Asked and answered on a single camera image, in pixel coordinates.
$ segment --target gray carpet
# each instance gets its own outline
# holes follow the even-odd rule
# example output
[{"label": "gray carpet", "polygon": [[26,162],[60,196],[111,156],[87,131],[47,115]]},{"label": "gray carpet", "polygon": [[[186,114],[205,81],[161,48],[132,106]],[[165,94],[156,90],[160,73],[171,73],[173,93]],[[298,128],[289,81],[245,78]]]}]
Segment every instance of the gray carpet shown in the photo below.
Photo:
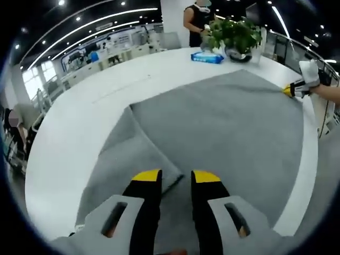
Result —
[{"label": "gray carpet", "polygon": [[247,71],[180,87],[128,107],[113,129],[85,189],[77,222],[135,173],[165,170],[155,252],[198,251],[191,220],[190,172],[218,175],[231,195],[281,215],[299,169],[303,114],[299,102]]}]

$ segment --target blue tissue package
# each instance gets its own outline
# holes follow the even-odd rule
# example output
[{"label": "blue tissue package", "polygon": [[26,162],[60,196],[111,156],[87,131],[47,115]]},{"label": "blue tissue package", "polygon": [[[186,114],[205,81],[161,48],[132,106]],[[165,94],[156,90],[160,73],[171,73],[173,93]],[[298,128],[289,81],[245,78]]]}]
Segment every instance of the blue tissue package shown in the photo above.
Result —
[{"label": "blue tissue package", "polygon": [[211,53],[211,52],[196,52],[191,54],[192,61],[220,64],[224,57],[219,54]]}]

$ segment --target black ceiling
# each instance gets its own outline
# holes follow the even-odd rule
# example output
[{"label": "black ceiling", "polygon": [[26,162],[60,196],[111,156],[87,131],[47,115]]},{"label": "black ceiling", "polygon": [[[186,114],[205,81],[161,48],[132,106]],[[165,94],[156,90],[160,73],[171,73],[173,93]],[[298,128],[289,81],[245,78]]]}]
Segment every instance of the black ceiling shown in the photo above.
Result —
[{"label": "black ceiling", "polygon": [[[51,31],[48,35],[44,37],[43,40],[46,40],[46,44],[43,45],[41,41],[39,41],[35,47],[28,53],[22,65],[24,67],[28,67],[32,61],[35,59],[37,55],[40,55],[48,46],[54,43],[56,40],[63,37],[65,34],[70,31],[76,29],[77,27],[86,24],[90,21],[96,20],[103,16],[107,16],[110,14],[141,9],[141,8],[150,8],[157,7],[158,11],[148,11],[143,13],[131,13],[120,15],[115,18],[107,19],[102,22],[95,23],[90,25],[75,34],[69,36],[65,41],[60,42],[56,45],[51,51],[47,52],[44,57],[41,58],[40,61],[47,60],[47,57],[51,55],[55,55],[60,52],[64,48],[67,47],[66,42],[70,44],[86,37],[89,35],[89,30],[95,31],[95,27],[100,24],[105,24],[107,22],[117,21],[118,24],[127,23],[131,21],[140,20],[139,16],[143,15],[147,17],[146,19],[142,19],[142,23],[151,22],[151,20],[155,20],[155,22],[161,22],[161,9],[160,9],[160,0],[65,0],[64,6],[58,5],[59,0],[44,0],[44,1],[32,1],[31,9],[32,14],[28,15],[28,18],[24,21],[22,28],[25,27],[28,30],[28,33],[18,31],[18,36],[14,41],[13,48],[16,44],[20,44],[20,48],[17,50],[13,50],[13,61],[15,64],[20,63],[23,56],[27,53],[27,51],[34,45],[35,42],[39,40],[41,36],[43,36],[49,29],[59,24],[67,17],[74,15],[76,12],[94,5],[100,2],[104,2],[92,8],[89,8],[85,11],[80,12],[79,14],[70,17],[65,22],[60,24],[57,28]],[[122,6],[121,2],[125,1],[126,5]],[[268,24],[269,28],[273,30],[283,33],[284,30],[278,21],[276,15],[271,9],[271,6],[267,3],[267,1],[256,1],[256,0],[211,0],[212,8],[219,9],[218,15],[220,16],[235,16],[235,20],[238,20],[241,16],[245,16],[245,8],[249,5],[257,2],[260,7],[260,14],[262,19],[262,25]],[[338,40],[338,22],[334,22],[334,16],[331,15],[331,12],[334,11],[334,7],[332,8],[328,4],[326,4],[326,0],[271,0],[273,5],[275,5],[287,25],[287,28],[291,34],[291,37],[297,39],[301,42],[304,42],[303,36],[308,36],[314,39],[317,43],[320,44],[318,49],[313,48],[316,52],[321,54],[324,57],[328,57],[334,55],[336,52],[336,46],[339,45]],[[75,18],[77,16],[81,16],[81,20],[77,22]],[[330,32],[332,37],[323,36],[323,34]]]}]

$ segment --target window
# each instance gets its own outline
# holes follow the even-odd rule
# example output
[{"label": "window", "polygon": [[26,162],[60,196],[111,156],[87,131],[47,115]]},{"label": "window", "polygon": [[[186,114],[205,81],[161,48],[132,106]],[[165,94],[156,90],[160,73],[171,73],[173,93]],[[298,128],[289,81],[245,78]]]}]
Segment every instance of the window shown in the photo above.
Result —
[{"label": "window", "polygon": [[42,63],[41,65],[42,71],[44,72],[44,76],[46,79],[46,82],[50,81],[54,76],[56,76],[56,72],[54,70],[52,61],[47,61]]},{"label": "window", "polygon": [[36,96],[38,89],[43,90],[43,83],[38,75],[36,67],[27,70],[22,74],[28,96],[32,100]]}]

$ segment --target white round table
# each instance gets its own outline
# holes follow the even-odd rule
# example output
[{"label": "white round table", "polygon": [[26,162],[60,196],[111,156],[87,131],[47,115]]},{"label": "white round table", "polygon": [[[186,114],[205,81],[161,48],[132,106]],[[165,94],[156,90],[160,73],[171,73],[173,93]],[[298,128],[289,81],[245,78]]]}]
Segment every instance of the white round table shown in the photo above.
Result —
[{"label": "white round table", "polygon": [[[30,220],[47,240],[74,231],[82,191],[98,154],[123,109],[165,91],[216,75],[245,69],[284,87],[300,78],[262,57],[259,64],[221,65],[191,61],[197,48],[139,57],[81,81],[62,94],[46,115],[28,161],[25,199]],[[318,134],[312,102],[303,100],[303,151],[295,185],[274,226],[294,235],[307,209],[318,163]]]}]

